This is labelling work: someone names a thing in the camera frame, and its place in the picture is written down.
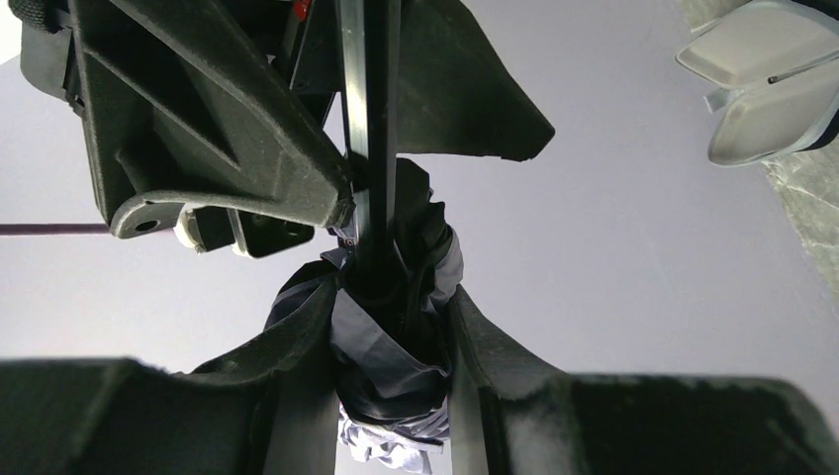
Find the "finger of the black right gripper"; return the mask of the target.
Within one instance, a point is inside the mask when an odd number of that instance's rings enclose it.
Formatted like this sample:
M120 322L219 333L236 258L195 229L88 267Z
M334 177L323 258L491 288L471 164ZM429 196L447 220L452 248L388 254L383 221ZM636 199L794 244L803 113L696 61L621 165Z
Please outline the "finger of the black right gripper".
M402 4L397 151L537 157L555 129L460 1Z

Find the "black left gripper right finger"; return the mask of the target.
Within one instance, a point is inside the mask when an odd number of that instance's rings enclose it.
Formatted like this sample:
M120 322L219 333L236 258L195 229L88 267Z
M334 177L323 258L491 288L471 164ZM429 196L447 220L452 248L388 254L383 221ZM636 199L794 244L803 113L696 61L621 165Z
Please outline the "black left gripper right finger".
M490 322L449 308L456 474L834 474L838 441L771 378L572 374Z

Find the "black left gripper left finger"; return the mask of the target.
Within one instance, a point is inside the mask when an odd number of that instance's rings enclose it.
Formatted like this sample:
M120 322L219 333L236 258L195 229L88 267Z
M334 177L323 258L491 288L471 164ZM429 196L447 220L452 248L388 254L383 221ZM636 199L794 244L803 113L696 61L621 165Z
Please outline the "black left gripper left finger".
M188 374L130 358L1 364L5 474L330 474L333 282Z

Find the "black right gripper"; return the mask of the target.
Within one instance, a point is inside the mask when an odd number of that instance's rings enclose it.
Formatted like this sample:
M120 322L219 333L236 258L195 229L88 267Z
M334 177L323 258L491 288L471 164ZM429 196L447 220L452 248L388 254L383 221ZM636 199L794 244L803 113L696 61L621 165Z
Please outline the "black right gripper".
M80 118L111 233L184 207L343 225L348 161L277 68L288 1L13 1L20 67Z

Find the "lilac folding umbrella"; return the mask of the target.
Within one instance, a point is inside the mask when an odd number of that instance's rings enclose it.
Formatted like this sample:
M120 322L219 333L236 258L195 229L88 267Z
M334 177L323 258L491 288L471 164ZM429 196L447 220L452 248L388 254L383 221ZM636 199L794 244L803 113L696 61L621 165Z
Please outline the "lilac folding umbrella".
M278 326L324 284L336 287L329 347L336 358L337 439L358 461L428 474L449 438L445 308L463 276L457 234L427 173L396 153L402 5L340 1L346 151L358 171L356 212L339 245L277 294Z

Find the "black grey zippered case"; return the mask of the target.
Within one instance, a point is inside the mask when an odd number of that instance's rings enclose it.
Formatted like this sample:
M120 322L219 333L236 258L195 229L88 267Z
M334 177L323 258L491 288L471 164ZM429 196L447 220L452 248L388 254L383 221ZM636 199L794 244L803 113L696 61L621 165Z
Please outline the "black grey zippered case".
M749 1L705 25L676 55L712 83L710 112L723 116L709 161L735 167L838 137L838 4Z

